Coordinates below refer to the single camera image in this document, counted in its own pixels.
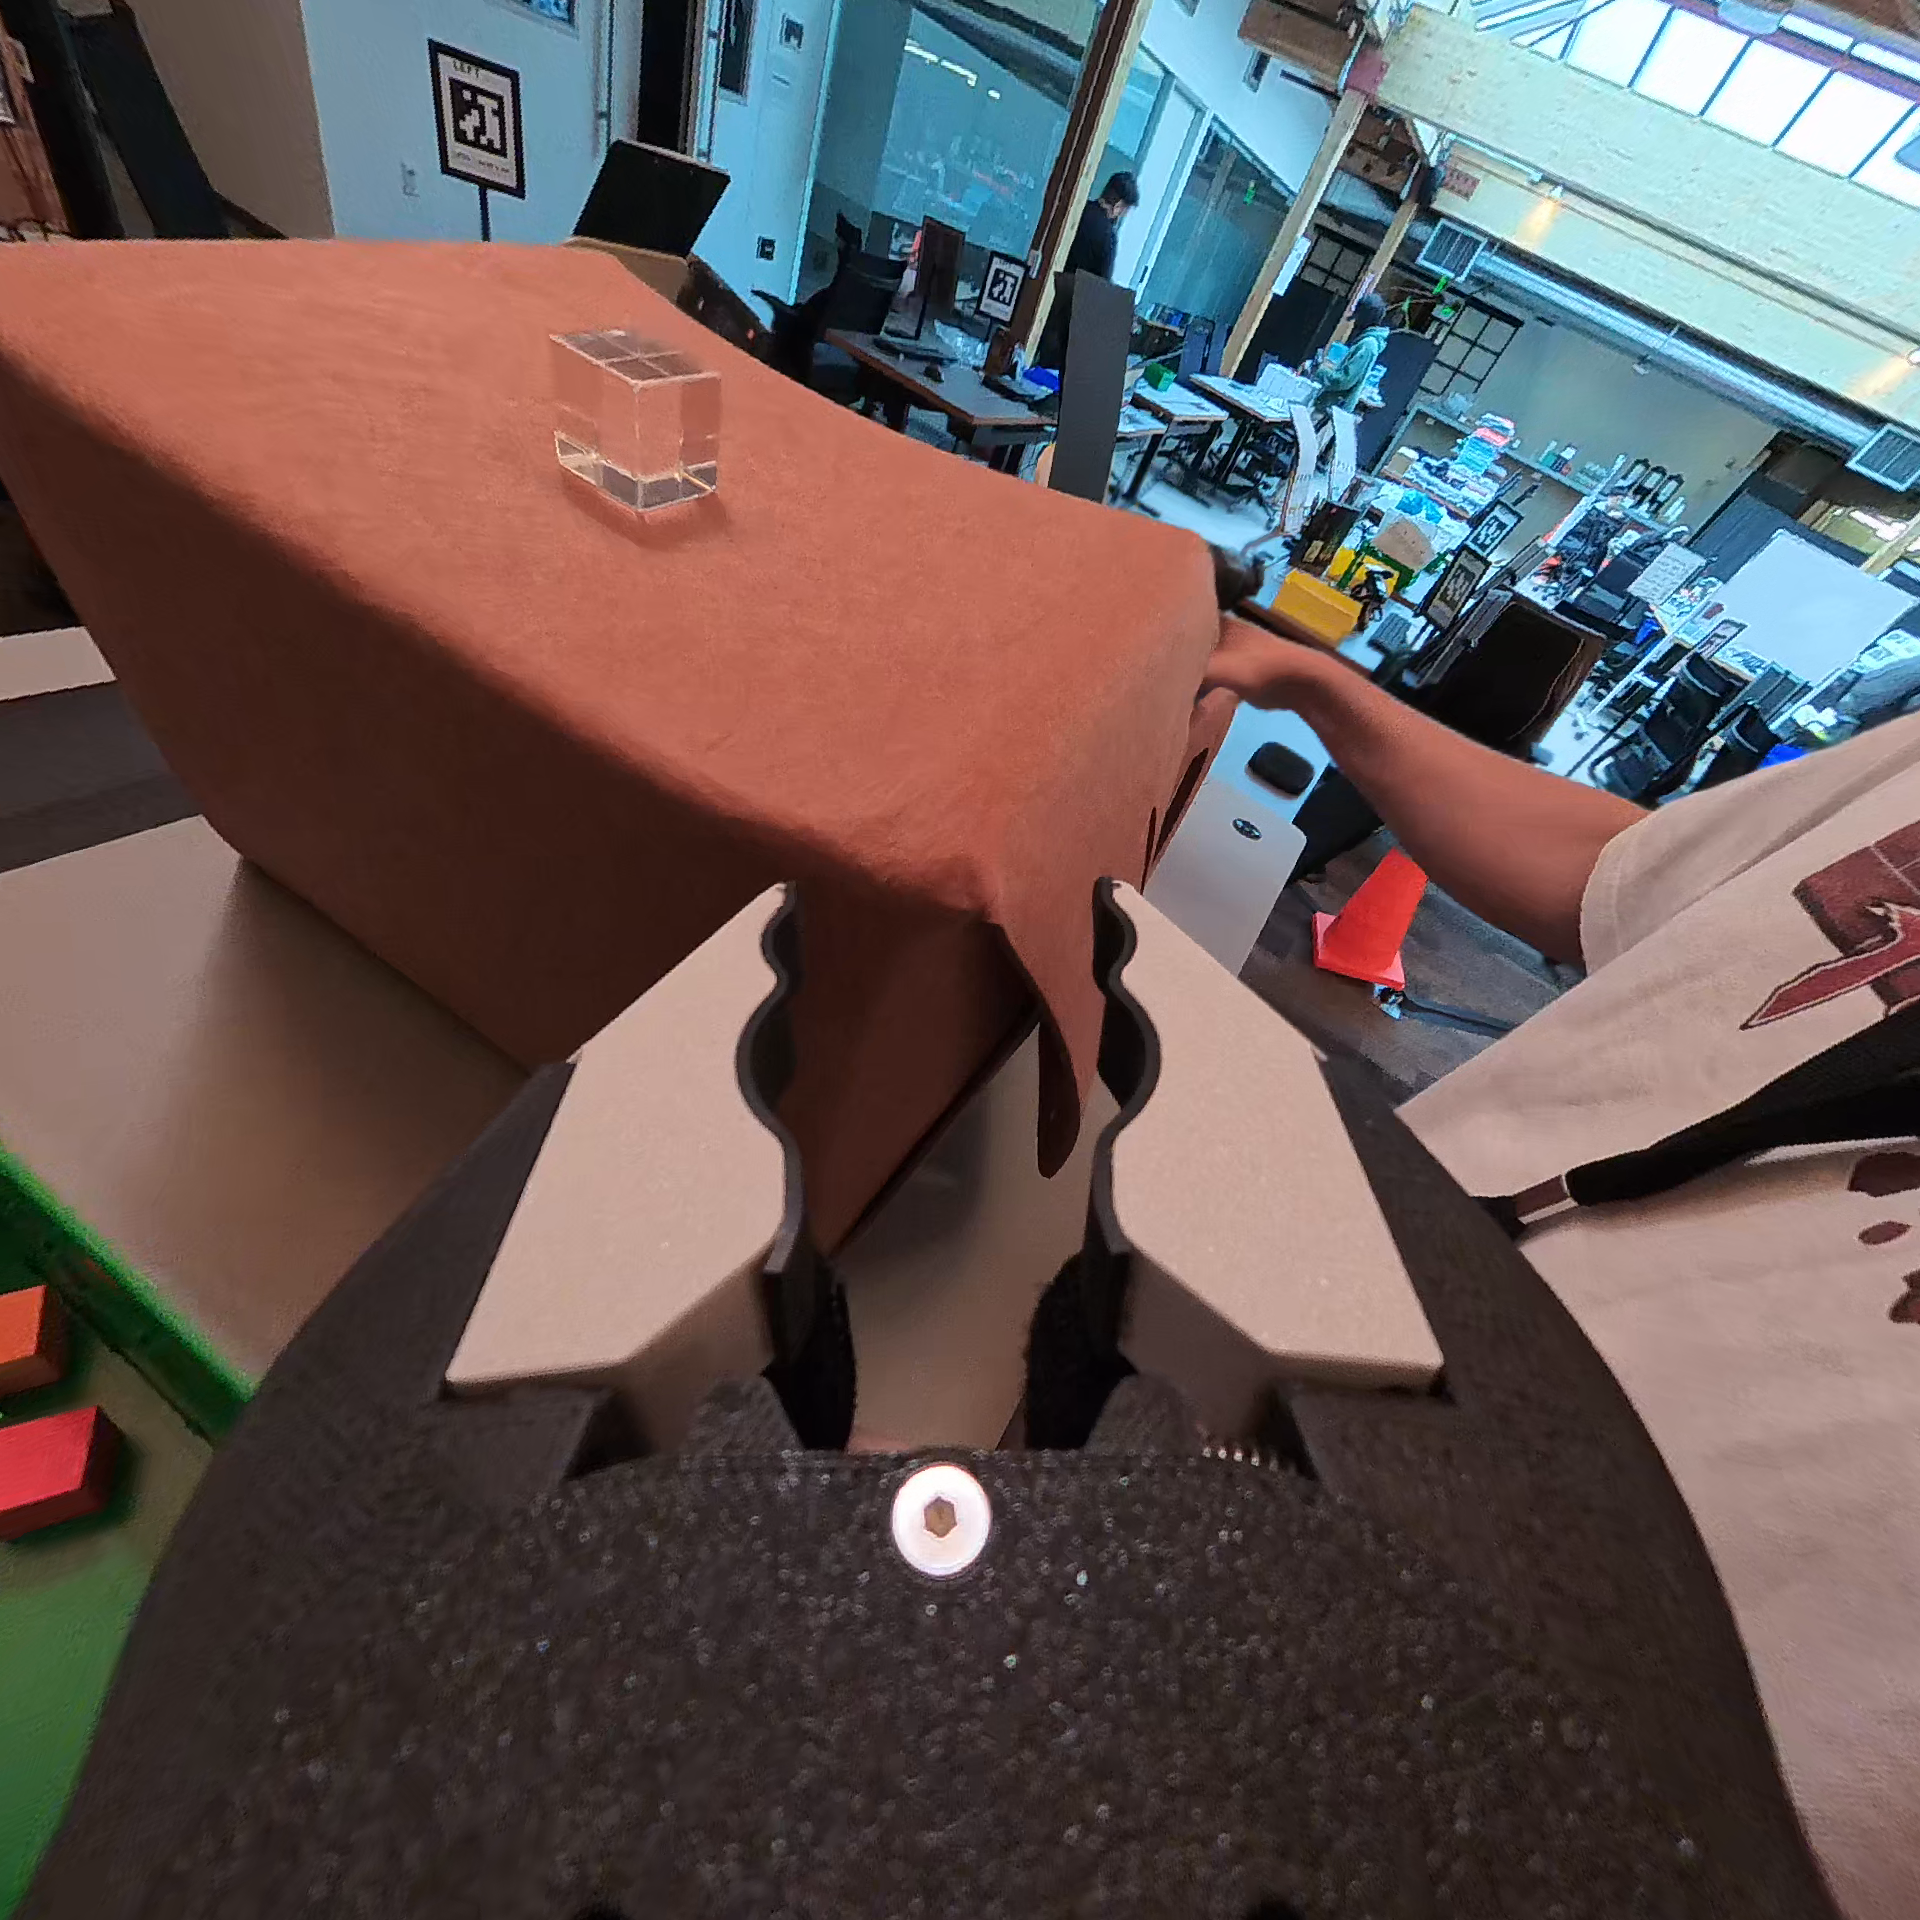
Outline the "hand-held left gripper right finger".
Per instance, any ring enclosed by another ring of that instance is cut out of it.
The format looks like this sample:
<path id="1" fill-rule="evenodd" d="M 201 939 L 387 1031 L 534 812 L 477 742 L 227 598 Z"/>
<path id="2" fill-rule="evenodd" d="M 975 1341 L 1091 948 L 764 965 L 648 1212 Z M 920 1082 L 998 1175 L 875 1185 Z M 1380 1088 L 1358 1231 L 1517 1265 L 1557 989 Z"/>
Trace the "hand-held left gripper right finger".
<path id="1" fill-rule="evenodd" d="M 1097 1075 L 1090 1321 L 1173 1384 L 1207 1436 L 1255 1436 L 1283 1392 L 1427 1394 L 1444 1348 L 1323 1054 L 1124 881 L 1091 902 Z"/>

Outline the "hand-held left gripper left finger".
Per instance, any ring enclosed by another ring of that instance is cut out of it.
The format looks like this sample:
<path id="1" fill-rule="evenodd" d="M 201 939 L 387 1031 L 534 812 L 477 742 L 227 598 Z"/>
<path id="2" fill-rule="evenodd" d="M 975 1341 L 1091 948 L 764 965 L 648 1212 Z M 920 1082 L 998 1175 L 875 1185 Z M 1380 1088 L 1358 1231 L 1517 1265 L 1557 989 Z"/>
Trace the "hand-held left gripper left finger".
<path id="1" fill-rule="evenodd" d="M 453 1396 L 610 1392 L 641 1444 L 681 1444 L 717 1384 L 774 1359 L 764 1269 L 791 1151 L 750 1044 L 791 928 L 791 886 L 768 886 L 570 1059 Z"/>

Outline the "orange wooden cube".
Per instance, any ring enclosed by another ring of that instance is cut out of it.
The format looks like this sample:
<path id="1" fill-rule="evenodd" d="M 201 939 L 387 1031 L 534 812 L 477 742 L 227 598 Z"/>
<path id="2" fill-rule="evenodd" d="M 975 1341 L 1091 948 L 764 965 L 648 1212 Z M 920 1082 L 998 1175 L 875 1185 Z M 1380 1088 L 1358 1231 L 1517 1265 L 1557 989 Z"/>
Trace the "orange wooden cube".
<path id="1" fill-rule="evenodd" d="M 61 1294 L 47 1285 L 3 1292 L 3 1401 L 67 1381 L 70 1321 Z"/>

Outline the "clear acrylic cube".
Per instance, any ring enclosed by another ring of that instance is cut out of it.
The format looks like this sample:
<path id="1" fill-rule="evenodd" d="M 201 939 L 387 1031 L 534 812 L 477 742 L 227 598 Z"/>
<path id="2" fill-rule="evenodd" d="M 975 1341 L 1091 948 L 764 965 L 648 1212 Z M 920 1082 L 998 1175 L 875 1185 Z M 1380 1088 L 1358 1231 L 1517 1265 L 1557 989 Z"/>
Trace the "clear acrylic cube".
<path id="1" fill-rule="evenodd" d="M 625 515 L 705 499 L 720 486 L 723 381 L 633 328 L 545 339 L 561 472 Z"/>

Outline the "red wooden cube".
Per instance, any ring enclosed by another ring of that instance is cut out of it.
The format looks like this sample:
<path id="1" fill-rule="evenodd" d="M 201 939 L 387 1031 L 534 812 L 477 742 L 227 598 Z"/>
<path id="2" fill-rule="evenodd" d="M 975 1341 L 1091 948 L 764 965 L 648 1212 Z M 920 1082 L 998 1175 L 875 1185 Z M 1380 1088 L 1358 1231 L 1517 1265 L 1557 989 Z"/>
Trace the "red wooden cube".
<path id="1" fill-rule="evenodd" d="M 123 1435 L 100 1406 L 3 1429 L 3 1542 L 94 1519 L 115 1498 Z"/>

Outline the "green plastic bin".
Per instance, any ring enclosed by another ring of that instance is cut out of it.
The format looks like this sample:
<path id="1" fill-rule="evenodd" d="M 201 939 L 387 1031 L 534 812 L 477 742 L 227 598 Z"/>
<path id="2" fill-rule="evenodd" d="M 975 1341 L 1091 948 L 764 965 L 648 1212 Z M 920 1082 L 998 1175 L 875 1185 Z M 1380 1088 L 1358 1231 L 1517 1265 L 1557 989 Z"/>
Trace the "green plastic bin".
<path id="1" fill-rule="evenodd" d="M 160 1551 L 261 1378 L 7 1151 L 3 1292 L 37 1284 L 67 1309 L 70 1368 L 3 1401 L 3 1429 L 100 1406 L 123 1444 L 103 1515 L 3 1542 L 7 1916 L 61 1828 Z"/>

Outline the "light grey desk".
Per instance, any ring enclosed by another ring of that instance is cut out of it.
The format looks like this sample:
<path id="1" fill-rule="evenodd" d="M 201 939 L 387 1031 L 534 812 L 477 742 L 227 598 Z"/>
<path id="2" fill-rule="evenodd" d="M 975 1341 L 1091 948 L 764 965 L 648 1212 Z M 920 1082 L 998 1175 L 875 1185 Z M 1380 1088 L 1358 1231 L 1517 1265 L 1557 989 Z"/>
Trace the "light grey desk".
<path id="1" fill-rule="evenodd" d="M 84 628 L 3 639 L 3 1196 L 245 1396 L 524 1068 L 201 819 Z M 860 1452 L 987 1449 L 1087 1228 L 1035 1162 L 1041 1044 L 838 1255 Z"/>
<path id="2" fill-rule="evenodd" d="M 1234 978 L 1251 961 L 1305 848 L 1294 802 L 1251 781 L 1243 764 L 1247 755 L 1224 749 L 1184 784 L 1143 888 L 1173 925 Z M 1258 819 L 1265 842 L 1238 842 L 1234 815 Z"/>

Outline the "person's right hand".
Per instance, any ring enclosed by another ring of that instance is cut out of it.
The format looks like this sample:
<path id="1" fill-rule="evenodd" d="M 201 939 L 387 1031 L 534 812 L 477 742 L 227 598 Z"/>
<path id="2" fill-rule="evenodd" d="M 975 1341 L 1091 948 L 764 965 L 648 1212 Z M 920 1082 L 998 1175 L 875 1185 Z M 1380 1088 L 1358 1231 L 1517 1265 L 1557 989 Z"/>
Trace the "person's right hand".
<path id="1" fill-rule="evenodd" d="M 1288 709 L 1308 716 L 1340 672 L 1344 664 L 1313 639 L 1224 618 L 1197 694 L 1233 694 L 1260 711 Z"/>

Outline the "black leaning panel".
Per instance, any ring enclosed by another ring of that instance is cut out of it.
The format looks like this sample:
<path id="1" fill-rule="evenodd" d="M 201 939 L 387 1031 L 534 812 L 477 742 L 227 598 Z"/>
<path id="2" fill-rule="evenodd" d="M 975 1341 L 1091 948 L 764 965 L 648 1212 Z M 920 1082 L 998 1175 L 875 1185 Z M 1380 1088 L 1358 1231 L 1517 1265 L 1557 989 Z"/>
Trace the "black leaning panel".
<path id="1" fill-rule="evenodd" d="M 1047 484 L 1051 492 L 1103 506 L 1127 401 L 1135 294 L 1083 272 L 1058 275 L 1055 294 L 1065 304 L 1070 324 Z"/>

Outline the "orange traffic cone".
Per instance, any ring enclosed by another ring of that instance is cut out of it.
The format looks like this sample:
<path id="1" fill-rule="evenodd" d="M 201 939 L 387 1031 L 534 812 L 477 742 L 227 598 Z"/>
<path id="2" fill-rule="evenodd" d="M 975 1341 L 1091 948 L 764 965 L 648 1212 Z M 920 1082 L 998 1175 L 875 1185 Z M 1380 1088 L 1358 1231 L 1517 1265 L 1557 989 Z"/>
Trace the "orange traffic cone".
<path id="1" fill-rule="evenodd" d="M 1403 994 L 1403 944 L 1427 899 L 1427 886 L 1427 871 L 1403 848 L 1390 848 L 1340 912 L 1314 914 L 1314 968 L 1358 981 L 1378 994 Z"/>

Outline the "dark wooden table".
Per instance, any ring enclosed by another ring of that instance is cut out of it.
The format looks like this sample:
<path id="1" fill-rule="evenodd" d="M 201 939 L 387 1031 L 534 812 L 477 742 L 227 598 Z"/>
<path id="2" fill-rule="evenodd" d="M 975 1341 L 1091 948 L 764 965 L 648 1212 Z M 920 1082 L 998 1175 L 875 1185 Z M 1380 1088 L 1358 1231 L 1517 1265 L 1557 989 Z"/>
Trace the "dark wooden table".
<path id="1" fill-rule="evenodd" d="M 994 469 L 1021 474 L 1028 455 L 1055 441 L 1058 426 L 1021 398 L 1005 398 L 960 361 L 890 351 L 877 334 L 828 328 L 824 351 L 853 365 L 853 408 L 904 435 L 913 414 L 944 422 L 953 446 Z"/>

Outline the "black badge reel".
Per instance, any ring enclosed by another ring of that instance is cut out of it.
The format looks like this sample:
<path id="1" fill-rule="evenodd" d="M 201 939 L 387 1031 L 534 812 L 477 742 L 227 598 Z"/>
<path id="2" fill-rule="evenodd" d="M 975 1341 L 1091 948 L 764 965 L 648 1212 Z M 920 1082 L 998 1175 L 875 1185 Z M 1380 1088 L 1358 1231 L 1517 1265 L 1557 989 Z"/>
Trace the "black badge reel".
<path id="1" fill-rule="evenodd" d="M 1785 1149 L 1917 1138 L 1917 1011 L 1863 1029 L 1753 1096 L 1615 1158 L 1477 1206 L 1511 1239 L 1568 1212 L 1640 1202 Z"/>

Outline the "rust brown felt bag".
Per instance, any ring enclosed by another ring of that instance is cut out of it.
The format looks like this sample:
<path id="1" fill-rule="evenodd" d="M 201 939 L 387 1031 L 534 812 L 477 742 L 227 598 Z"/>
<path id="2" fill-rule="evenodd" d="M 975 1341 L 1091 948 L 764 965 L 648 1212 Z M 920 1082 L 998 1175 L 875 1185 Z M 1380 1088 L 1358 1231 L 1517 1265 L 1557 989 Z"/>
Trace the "rust brown felt bag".
<path id="1" fill-rule="evenodd" d="M 713 498 L 561 472 L 545 339 L 585 328 L 720 372 Z M 3 486 L 210 825 L 524 1068 L 784 881 L 821 1239 L 1031 1019 L 1070 1162 L 1091 888 L 1225 728 L 1197 534 L 864 419 L 567 242 L 7 242 Z"/>

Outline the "black leaning board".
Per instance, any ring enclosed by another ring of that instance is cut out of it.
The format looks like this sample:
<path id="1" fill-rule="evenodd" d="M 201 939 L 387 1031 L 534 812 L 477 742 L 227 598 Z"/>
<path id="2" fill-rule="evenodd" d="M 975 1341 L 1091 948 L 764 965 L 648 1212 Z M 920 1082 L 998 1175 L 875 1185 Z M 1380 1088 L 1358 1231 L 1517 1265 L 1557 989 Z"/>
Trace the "black leaning board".
<path id="1" fill-rule="evenodd" d="M 570 238 L 684 261 L 730 185 L 731 174 L 708 161 L 615 138 Z"/>

